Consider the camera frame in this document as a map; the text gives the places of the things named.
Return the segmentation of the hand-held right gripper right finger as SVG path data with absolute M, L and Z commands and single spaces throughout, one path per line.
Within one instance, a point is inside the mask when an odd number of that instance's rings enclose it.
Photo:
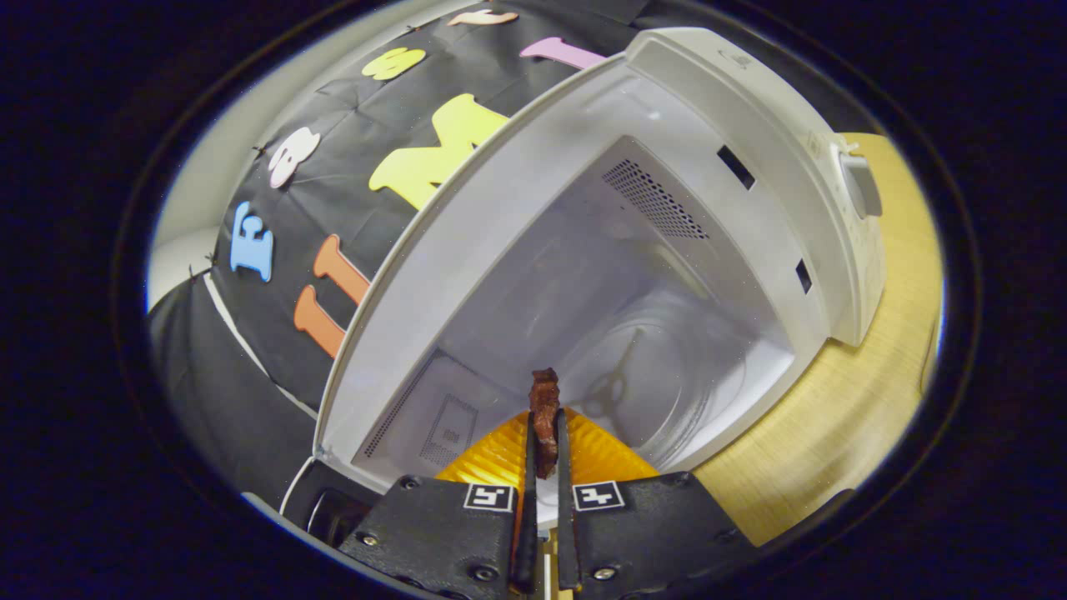
M 689 471 L 579 481 L 594 455 L 561 409 L 558 584 L 576 599 L 683 599 L 757 560 L 755 544 Z

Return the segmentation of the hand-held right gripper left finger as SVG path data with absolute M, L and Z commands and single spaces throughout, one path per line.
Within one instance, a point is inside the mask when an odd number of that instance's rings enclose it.
M 348 558 L 420 593 L 507 599 L 536 578 L 531 413 L 508 419 L 437 477 L 405 475 L 343 543 Z

